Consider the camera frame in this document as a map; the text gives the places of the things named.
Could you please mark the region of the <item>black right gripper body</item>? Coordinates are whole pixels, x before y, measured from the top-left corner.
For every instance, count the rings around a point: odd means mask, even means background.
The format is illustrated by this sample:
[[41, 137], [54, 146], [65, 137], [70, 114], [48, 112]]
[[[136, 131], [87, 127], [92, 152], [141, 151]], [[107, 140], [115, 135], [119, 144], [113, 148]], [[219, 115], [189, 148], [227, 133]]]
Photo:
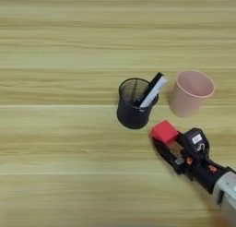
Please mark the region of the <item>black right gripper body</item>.
[[175, 167], [175, 172], [185, 174], [191, 181], [196, 181], [209, 194], [213, 193], [217, 181], [224, 174], [228, 172], [236, 174], [230, 167], [223, 167], [209, 158], [208, 142], [192, 144], [179, 141], [178, 144], [182, 147], [182, 162]]

